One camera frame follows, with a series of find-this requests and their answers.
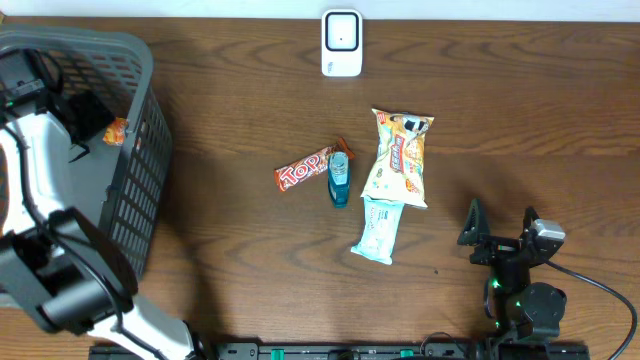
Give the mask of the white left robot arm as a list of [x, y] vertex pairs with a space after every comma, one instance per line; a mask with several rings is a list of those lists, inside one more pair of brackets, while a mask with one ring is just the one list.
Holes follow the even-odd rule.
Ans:
[[138, 293], [122, 254], [74, 205], [68, 152], [116, 116], [90, 90], [67, 97], [58, 62], [35, 49], [1, 57], [8, 202], [1, 286], [44, 331], [114, 342], [142, 359], [204, 359], [188, 324]]

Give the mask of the blue liquid bottle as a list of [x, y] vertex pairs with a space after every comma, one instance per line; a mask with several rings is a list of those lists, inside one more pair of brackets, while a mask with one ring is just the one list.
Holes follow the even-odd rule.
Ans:
[[345, 208], [350, 190], [349, 158], [345, 152], [335, 152], [329, 158], [328, 191], [335, 208]]

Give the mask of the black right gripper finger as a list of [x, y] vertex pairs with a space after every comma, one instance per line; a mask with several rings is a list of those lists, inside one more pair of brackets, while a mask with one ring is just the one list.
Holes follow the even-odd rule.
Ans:
[[528, 233], [533, 229], [534, 223], [539, 219], [539, 215], [533, 206], [529, 206], [524, 211], [523, 232]]
[[469, 212], [461, 231], [457, 244], [461, 246], [476, 246], [490, 234], [490, 226], [486, 211], [478, 198], [473, 199]]

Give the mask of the yellow snack bag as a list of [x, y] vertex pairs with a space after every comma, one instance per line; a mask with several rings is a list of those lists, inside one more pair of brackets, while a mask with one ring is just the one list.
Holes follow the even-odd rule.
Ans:
[[427, 209], [425, 137], [435, 118], [376, 108], [371, 111], [376, 118], [378, 148], [361, 196]]

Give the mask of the orange Top chocolate bar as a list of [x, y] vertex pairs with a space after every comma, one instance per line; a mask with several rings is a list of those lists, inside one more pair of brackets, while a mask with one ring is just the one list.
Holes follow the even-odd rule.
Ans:
[[349, 160], [355, 158], [355, 153], [348, 147], [347, 142], [340, 137], [334, 144], [311, 153], [289, 165], [274, 170], [274, 181], [281, 192], [297, 186], [307, 179], [320, 175], [328, 170], [330, 156], [337, 152], [344, 152]]

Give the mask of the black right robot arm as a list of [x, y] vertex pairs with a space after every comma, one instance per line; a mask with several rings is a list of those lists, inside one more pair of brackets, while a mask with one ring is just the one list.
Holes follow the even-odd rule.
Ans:
[[566, 233], [551, 220], [525, 209], [517, 238], [493, 235], [478, 199], [457, 243], [471, 246], [469, 261], [490, 269], [485, 285], [485, 313], [496, 321], [496, 333], [468, 351], [472, 359], [548, 359], [550, 341], [559, 336], [566, 294], [547, 283], [532, 282], [530, 270], [544, 264], [564, 244]]

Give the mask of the teal white wipes pack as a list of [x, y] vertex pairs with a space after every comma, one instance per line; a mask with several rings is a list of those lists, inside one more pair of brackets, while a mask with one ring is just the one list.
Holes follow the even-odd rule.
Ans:
[[365, 196], [365, 225], [360, 241], [351, 247], [351, 252], [372, 261], [391, 265], [403, 209], [402, 202]]

